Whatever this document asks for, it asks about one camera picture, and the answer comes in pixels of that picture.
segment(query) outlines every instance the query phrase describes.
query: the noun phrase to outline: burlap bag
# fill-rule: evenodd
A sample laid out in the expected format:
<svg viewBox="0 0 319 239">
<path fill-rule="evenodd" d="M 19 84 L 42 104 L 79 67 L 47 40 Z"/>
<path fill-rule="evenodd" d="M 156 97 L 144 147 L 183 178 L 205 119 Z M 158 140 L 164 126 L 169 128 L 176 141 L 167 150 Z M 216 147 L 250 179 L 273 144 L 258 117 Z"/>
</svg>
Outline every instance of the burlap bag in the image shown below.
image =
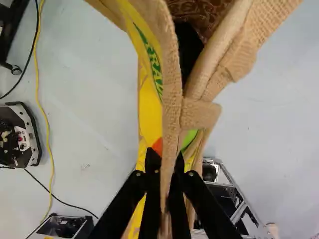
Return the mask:
<svg viewBox="0 0 319 239">
<path fill-rule="evenodd" d="M 86 1 L 126 31 L 138 53 L 137 169 L 143 170 L 147 147 L 162 156 L 160 236 L 167 238 L 165 200 L 178 153 L 182 150 L 186 171 L 201 173 L 203 147 L 221 112 L 213 99 L 252 69 L 258 49 L 302 0 Z M 184 91 L 173 20 L 190 22 L 205 44 Z M 143 206 L 142 200 L 124 238 L 138 238 Z M 188 201 L 186 208 L 192 228 L 194 210 Z"/>
</svg>

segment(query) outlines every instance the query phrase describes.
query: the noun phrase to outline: yellow cable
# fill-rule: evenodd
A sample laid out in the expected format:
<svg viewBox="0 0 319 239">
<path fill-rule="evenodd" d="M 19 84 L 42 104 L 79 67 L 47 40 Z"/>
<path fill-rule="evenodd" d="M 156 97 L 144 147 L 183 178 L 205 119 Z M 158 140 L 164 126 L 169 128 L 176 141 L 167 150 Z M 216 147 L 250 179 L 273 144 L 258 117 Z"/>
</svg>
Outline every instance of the yellow cable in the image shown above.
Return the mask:
<svg viewBox="0 0 319 239">
<path fill-rule="evenodd" d="M 54 176 L 54 163 L 53 163 L 53 156 L 52 156 L 52 152 L 50 149 L 50 145 L 49 145 L 49 134 L 50 134 L 50 130 L 49 130 L 49 122 L 48 122 L 48 118 L 43 110 L 43 107 L 40 104 L 39 101 L 39 68 L 38 68 L 38 62 L 36 59 L 36 45 L 38 42 L 38 38 L 39 38 L 39 34 L 40 34 L 40 30 L 41 30 L 41 12 L 42 12 L 42 7 L 44 4 L 44 0 L 41 0 L 40 2 L 40 6 L 39 6 L 39 23 L 38 23 L 38 33 L 36 35 L 36 39 L 35 39 L 35 44 L 34 44 L 34 48 L 33 48 L 33 59 L 34 59 L 34 68 L 35 68 L 35 102 L 37 104 L 37 106 L 39 107 L 44 121 L 45 121 L 45 146 L 46 146 L 46 150 L 49 153 L 50 156 L 50 163 L 51 163 L 51 176 L 50 176 L 50 182 L 49 182 L 49 194 L 50 194 L 50 200 L 49 200 L 49 206 L 48 209 L 45 213 L 45 215 L 42 218 L 42 222 L 44 221 L 44 219 L 46 218 L 46 216 L 49 214 L 50 210 L 51 210 L 51 206 L 52 206 L 52 181 L 53 181 L 53 176 Z"/>
</svg>

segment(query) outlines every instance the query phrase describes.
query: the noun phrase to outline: gray machine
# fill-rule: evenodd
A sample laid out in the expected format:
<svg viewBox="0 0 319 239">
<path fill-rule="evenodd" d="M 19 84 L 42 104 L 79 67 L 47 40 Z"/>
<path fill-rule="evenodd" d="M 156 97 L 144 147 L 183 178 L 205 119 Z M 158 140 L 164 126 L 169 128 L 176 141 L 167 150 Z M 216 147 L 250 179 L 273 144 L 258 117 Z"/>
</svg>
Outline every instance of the gray machine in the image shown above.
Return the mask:
<svg viewBox="0 0 319 239">
<path fill-rule="evenodd" d="M 42 150 L 35 119 L 22 102 L 0 105 L 0 166 L 37 166 Z"/>
<path fill-rule="evenodd" d="M 92 217 L 51 214 L 28 239 L 87 239 L 93 227 Z"/>
</svg>

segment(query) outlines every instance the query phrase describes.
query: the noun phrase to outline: floor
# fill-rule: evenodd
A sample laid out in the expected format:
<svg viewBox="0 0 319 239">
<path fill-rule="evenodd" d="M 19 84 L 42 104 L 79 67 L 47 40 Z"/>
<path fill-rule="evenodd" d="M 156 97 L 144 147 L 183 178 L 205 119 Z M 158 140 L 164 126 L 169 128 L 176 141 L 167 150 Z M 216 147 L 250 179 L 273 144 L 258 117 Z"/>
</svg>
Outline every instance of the floor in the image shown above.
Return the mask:
<svg viewBox="0 0 319 239">
<path fill-rule="evenodd" d="M 263 46 L 253 71 L 217 97 L 223 113 L 205 150 L 224 161 L 260 218 L 278 224 L 282 239 L 319 232 L 318 7 L 306 0 Z M 9 62 L 24 66 L 35 13 L 31 0 Z M 136 53 L 128 37 L 84 1 L 47 0 L 38 61 L 54 194 L 100 215 L 136 159 Z M 0 68 L 0 93 L 16 80 Z M 10 101 L 32 108 L 43 141 L 33 62 L 0 103 Z M 47 153 L 29 170 L 47 185 Z M 0 181 L 0 237 L 25 238 L 46 211 L 48 194 L 23 170 L 1 170 Z M 52 212 L 86 214 L 56 201 Z"/>
</svg>

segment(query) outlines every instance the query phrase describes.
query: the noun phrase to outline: black equipment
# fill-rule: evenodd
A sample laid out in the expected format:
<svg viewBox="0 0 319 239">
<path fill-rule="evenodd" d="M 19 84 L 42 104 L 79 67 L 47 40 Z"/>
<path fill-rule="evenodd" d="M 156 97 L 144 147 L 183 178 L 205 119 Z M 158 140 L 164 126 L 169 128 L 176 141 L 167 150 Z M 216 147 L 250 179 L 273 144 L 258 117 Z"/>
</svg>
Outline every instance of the black equipment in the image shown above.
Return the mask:
<svg viewBox="0 0 319 239">
<path fill-rule="evenodd" d="M 148 148 L 145 170 L 134 171 L 94 227 L 89 239 L 120 239 L 138 202 L 146 193 L 139 239 L 156 239 L 160 228 L 161 157 Z M 180 153 L 171 179 L 168 210 L 173 239 L 191 239 L 183 194 L 191 201 L 209 239 L 241 239 L 240 233 L 224 213 L 196 171 L 184 173 Z"/>
<path fill-rule="evenodd" d="M 92 217 L 51 214 L 28 239 L 86 239 L 93 228 Z"/>
<path fill-rule="evenodd" d="M 20 75 L 22 70 L 7 63 L 6 59 L 28 3 L 29 0 L 13 0 L 10 7 L 0 3 L 0 65 L 11 70 L 14 75 Z"/>
<path fill-rule="evenodd" d="M 26 168 L 41 159 L 35 119 L 22 102 L 0 105 L 0 166 Z"/>
</svg>

